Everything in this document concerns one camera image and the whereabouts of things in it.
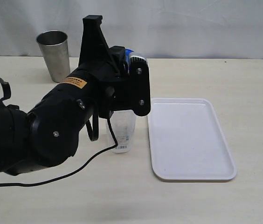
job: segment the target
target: white plastic tray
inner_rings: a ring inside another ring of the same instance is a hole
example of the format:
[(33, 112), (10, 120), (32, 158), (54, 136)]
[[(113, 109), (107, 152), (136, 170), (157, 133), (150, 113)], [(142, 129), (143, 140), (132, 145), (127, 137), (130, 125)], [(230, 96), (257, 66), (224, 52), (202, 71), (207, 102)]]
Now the white plastic tray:
[(153, 98), (148, 115), (152, 168), (167, 181), (228, 181), (236, 168), (211, 103)]

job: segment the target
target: beige table surface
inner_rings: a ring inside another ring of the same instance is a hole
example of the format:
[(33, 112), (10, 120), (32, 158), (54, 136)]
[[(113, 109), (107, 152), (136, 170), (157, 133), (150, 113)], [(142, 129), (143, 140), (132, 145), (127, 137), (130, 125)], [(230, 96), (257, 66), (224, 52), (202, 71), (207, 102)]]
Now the beige table surface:
[[(74, 69), (78, 59), (71, 58)], [(165, 183), (152, 172), (147, 117), (137, 118), (135, 146), (106, 152), (75, 176), (34, 188), (0, 189), (0, 224), (263, 224), (263, 60), (150, 59), (152, 97), (206, 98), (214, 106), (238, 169), (227, 183)], [(29, 111), (55, 86), (37, 57), (0, 57), (10, 103)], [(80, 167), (106, 146), (80, 133), (62, 165), (0, 182), (38, 182)]]

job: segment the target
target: stainless steel cup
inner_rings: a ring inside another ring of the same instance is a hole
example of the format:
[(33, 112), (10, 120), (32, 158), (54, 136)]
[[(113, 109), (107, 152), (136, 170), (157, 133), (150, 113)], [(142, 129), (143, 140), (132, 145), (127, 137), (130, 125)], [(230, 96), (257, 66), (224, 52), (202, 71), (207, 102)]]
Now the stainless steel cup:
[(70, 74), (67, 34), (50, 30), (36, 38), (48, 72), (54, 82), (61, 82)]

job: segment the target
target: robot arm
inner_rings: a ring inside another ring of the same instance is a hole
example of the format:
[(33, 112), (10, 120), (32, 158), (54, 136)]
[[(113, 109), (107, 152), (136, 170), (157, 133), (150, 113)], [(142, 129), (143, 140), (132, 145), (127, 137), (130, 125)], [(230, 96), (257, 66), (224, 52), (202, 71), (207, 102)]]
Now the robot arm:
[(150, 112), (147, 61), (133, 54), (127, 63), (124, 47), (109, 48), (101, 22), (100, 15), (83, 19), (78, 68), (28, 113), (3, 104), (11, 91), (0, 79), (0, 172), (18, 175), (57, 166), (75, 155), (84, 126), (90, 139), (97, 140), (98, 117), (109, 119), (119, 110), (138, 116)]

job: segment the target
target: white fabric backdrop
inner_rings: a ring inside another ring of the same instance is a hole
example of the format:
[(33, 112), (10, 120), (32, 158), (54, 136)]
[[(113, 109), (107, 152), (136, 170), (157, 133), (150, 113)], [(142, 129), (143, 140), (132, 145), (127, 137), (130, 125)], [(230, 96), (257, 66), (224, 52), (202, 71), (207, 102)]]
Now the white fabric backdrop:
[(0, 55), (40, 56), (36, 36), (58, 29), (78, 56), (88, 14), (146, 57), (263, 58), (263, 0), (0, 0)]

